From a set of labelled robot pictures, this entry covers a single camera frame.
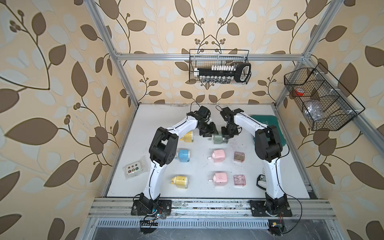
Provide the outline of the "green pencil sharpener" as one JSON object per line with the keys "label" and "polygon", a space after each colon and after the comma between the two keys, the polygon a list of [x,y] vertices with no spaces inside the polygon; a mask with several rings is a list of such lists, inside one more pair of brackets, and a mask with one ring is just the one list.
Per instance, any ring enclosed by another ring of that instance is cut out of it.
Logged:
{"label": "green pencil sharpener", "polygon": [[221,145],[221,144],[227,144],[228,143],[228,139],[223,137],[222,134],[212,135],[211,140],[212,140],[214,145]]}

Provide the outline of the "yellow sharpener top row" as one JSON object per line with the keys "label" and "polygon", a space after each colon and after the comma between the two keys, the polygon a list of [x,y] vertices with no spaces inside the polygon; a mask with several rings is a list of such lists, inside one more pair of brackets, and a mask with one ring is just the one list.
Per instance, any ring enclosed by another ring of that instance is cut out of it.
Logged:
{"label": "yellow sharpener top row", "polygon": [[185,143],[193,143],[194,142],[194,132],[190,131],[190,132],[186,133],[181,138],[181,140],[184,141]]}

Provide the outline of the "brown pink tray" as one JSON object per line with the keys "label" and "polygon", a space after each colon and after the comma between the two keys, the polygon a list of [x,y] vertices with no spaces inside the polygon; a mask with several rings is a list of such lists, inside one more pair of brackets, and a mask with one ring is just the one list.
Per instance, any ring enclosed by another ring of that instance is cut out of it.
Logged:
{"label": "brown pink tray", "polygon": [[234,153],[234,161],[243,163],[245,161],[245,153],[235,152]]}

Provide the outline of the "blue pencil sharpener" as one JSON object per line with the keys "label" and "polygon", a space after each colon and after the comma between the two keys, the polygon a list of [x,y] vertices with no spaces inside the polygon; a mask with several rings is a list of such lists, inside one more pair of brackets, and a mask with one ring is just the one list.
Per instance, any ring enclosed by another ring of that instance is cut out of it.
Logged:
{"label": "blue pencil sharpener", "polygon": [[191,158],[191,153],[188,149],[179,149],[175,158],[181,163],[188,163]]}

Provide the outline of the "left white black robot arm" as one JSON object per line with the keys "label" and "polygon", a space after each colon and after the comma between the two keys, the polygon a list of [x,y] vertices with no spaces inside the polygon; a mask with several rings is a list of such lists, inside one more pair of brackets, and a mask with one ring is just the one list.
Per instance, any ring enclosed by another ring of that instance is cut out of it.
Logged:
{"label": "left white black robot arm", "polygon": [[195,129],[198,129],[200,136],[204,138],[218,133],[208,108],[201,106],[197,111],[187,113],[186,117],[174,126],[157,129],[149,148],[150,174],[139,197],[139,203],[149,212],[159,205],[162,174],[177,154],[179,138]]}

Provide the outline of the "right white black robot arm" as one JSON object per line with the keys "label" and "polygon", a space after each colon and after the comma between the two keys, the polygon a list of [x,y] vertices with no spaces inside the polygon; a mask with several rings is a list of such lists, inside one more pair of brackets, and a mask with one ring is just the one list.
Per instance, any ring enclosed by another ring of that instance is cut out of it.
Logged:
{"label": "right white black robot arm", "polygon": [[266,125],[245,114],[241,109],[228,107],[220,110],[227,123],[222,127],[222,136],[231,139],[239,135],[239,128],[248,131],[254,137],[255,152],[263,161],[266,177],[266,206],[270,216],[275,216],[288,203],[287,195],[280,184],[281,172],[278,160],[282,156],[283,144],[275,125]]}

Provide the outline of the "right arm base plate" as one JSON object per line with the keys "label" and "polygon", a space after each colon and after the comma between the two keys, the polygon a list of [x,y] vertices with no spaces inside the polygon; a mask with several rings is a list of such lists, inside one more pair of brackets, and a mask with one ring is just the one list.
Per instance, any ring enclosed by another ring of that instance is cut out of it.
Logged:
{"label": "right arm base plate", "polygon": [[253,217],[292,217],[289,203],[285,199],[251,200],[250,208]]}

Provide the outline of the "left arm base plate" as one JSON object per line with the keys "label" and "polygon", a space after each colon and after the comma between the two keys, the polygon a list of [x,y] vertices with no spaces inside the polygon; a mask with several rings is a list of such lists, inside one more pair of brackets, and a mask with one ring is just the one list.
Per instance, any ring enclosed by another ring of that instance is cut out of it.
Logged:
{"label": "left arm base plate", "polygon": [[156,200],[151,201],[144,199],[134,200],[131,215],[132,216],[157,216],[167,217],[172,211],[171,200]]}

